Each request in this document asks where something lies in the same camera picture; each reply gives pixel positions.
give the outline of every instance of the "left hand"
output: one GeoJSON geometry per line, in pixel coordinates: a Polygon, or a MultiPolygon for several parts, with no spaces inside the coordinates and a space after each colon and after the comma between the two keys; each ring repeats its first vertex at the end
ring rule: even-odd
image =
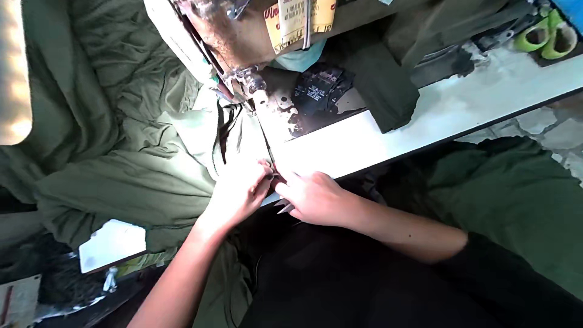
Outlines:
{"type": "Polygon", "coordinates": [[[209,205],[195,225],[206,229],[229,230],[243,222],[260,206],[273,179],[273,170],[264,160],[243,160],[227,164],[215,185],[209,205]]]}

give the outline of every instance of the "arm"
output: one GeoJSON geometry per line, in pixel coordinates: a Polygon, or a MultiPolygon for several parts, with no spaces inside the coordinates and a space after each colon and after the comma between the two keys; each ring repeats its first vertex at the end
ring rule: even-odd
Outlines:
{"type": "Polygon", "coordinates": [[[310,177],[279,172],[286,182],[276,182],[275,190],[296,207],[290,214],[304,222],[354,230],[427,264],[452,257],[468,241],[460,229],[359,197],[321,172],[310,177]]]}
{"type": "Polygon", "coordinates": [[[232,227],[261,206],[272,174],[273,170],[264,160],[237,163],[227,168],[205,212],[128,327],[192,325],[219,246],[232,227]]]}
{"type": "Polygon", "coordinates": [[[583,302],[488,238],[398,211],[343,190],[329,176],[279,170],[276,191],[302,221],[368,235],[468,293],[508,327],[583,327],[583,302]]]}

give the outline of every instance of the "blue cloth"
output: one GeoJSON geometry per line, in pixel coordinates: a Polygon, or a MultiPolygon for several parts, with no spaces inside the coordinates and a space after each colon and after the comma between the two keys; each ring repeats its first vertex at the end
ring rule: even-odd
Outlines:
{"type": "Polygon", "coordinates": [[[583,2],[581,0],[553,0],[567,20],[579,33],[583,31],[583,2]]]}
{"type": "Polygon", "coordinates": [[[283,54],[275,58],[271,66],[275,68],[284,68],[288,71],[304,72],[315,62],[318,61],[322,50],[326,45],[326,40],[314,43],[308,50],[296,50],[283,54]]]}

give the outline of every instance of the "forearm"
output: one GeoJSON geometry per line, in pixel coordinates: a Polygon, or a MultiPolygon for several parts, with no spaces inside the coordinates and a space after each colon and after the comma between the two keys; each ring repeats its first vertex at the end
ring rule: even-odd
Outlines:
{"type": "Polygon", "coordinates": [[[201,215],[128,327],[192,325],[213,258],[229,231],[201,215]]]}
{"type": "Polygon", "coordinates": [[[419,262],[433,264],[460,252],[468,235],[460,229],[350,194],[344,227],[374,238],[419,262]]]}

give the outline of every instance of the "right hand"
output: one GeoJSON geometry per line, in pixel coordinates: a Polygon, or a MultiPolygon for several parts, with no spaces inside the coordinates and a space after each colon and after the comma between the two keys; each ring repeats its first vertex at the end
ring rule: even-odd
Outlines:
{"type": "Polygon", "coordinates": [[[272,185],[295,206],[291,216],[310,224],[344,227],[354,218],[351,213],[359,197],[341,188],[330,176],[315,172],[301,177],[280,168],[278,172],[286,181],[276,178],[272,185]]]}

